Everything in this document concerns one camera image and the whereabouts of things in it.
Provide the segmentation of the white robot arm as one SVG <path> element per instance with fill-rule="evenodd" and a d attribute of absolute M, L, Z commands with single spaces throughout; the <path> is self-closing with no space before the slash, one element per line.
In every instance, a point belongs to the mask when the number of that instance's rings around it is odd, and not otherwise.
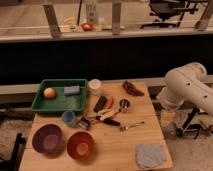
<path fill-rule="evenodd" d="M 168 71 L 157 99 L 165 109 L 178 110 L 185 101 L 213 116 L 213 89 L 203 83 L 206 68 L 192 62 Z"/>

